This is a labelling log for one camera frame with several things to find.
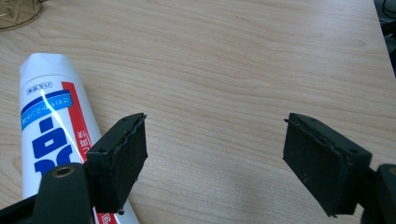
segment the toothpaste tube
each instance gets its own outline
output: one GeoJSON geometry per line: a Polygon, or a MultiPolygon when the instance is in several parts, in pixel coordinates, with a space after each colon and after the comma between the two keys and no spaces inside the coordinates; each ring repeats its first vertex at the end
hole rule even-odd
{"type": "MultiPolygon", "coordinates": [[[[35,53],[21,66],[23,198],[37,194],[53,167],[84,162],[101,137],[77,72],[61,54],[35,53]]],[[[127,201],[123,216],[96,214],[96,223],[139,223],[127,201]]]]}

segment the wood grain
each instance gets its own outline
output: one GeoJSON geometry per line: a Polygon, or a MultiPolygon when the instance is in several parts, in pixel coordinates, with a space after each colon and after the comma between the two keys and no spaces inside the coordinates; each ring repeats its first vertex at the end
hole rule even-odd
{"type": "Polygon", "coordinates": [[[282,161],[289,112],[396,163],[395,78],[371,0],[61,1],[0,33],[0,208],[21,199],[19,66],[67,55],[102,133],[148,114],[141,223],[328,218],[282,161]]]}

